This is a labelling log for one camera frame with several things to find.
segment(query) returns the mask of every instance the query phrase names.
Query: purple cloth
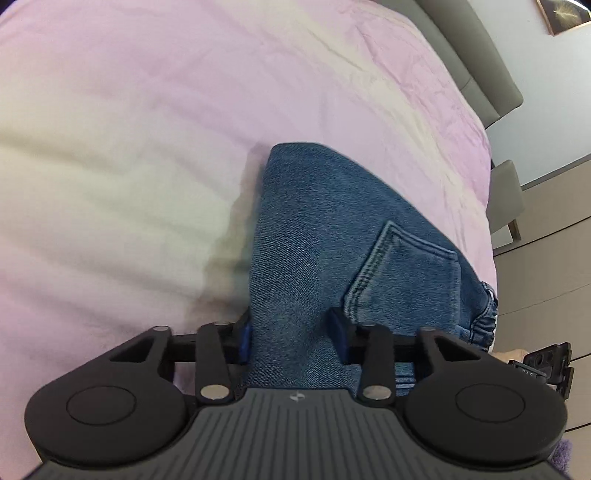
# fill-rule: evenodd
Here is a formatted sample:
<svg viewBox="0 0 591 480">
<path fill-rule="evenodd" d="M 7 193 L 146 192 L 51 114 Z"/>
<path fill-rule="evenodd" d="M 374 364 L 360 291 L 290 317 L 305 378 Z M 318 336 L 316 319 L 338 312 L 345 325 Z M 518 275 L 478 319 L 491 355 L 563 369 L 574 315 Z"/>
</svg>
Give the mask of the purple cloth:
<svg viewBox="0 0 591 480">
<path fill-rule="evenodd" d="M 573 444 L 570 440 L 560 440 L 556 450 L 550 457 L 550 463 L 562 473 L 568 473 Z"/>
</svg>

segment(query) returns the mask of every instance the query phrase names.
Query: headboard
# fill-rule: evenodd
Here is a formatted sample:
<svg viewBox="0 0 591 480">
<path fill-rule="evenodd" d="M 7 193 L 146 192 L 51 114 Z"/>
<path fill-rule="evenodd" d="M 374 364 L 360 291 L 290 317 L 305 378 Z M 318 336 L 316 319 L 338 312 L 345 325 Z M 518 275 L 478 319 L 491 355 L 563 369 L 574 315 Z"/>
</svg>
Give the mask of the headboard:
<svg viewBox="0 0 591 480">
<path fill-rule="evenodd" d="M 523 103 L 468 0 L 375 0 L 408 17 L 443 60 L 485 127 Z"/>
</svg>

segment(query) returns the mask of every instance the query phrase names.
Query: logo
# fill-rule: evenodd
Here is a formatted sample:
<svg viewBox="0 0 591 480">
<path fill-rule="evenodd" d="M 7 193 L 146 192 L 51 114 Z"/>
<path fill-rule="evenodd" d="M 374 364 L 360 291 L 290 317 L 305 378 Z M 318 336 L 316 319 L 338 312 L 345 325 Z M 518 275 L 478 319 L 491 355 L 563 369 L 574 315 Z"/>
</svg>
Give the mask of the logo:
<svg viewBox="0 0 591 480">
<path fill-rule="evenodd" d="M 290 395 L 290 400 L 293 400 L 295 403 L 299 403 L 305 399 L 306 399 L 306 396 L 300 392 L 295 392 Z"/>
</svg>

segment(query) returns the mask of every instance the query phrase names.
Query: jeans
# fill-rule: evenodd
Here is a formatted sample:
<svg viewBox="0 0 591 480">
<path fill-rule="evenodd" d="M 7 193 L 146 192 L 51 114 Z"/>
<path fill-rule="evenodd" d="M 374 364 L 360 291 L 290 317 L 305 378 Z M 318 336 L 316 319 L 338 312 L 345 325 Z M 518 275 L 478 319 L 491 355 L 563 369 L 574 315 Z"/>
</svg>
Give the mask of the jeans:
<svg viewBox="0 0 591 480">
<path fill-rule="evenodd" d="M 276 145 L 263 178 L 250 276 L 253 327 L 245 384 L 348 388 L 324 315 L 414 335 L 433 326 L 482 349 L 493 341 L 496 297 L 459 250 L 412 205 L 339 153 Z M 396 364 L 397 395 L 414 385 Z"/>
</svg>

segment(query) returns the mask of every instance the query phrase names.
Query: bed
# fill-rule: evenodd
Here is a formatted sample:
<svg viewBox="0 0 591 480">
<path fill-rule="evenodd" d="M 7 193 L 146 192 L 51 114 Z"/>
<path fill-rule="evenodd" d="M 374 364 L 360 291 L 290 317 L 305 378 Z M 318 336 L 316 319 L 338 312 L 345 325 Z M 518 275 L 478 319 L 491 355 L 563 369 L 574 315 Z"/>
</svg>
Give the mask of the bed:
<svg viewBox="0 0 591 480">
<path fill-rule="evenodd" d="M 22 418 L 40 386 L 153 325 L 192 332 L 244 311 L 275 144 L 354 159 L 496 285 L 485 127 L 521 95 L 465 0 L 384 5 L 17 0 L 2 13 L 2 480 L 38 463 Z"/>
</svg>

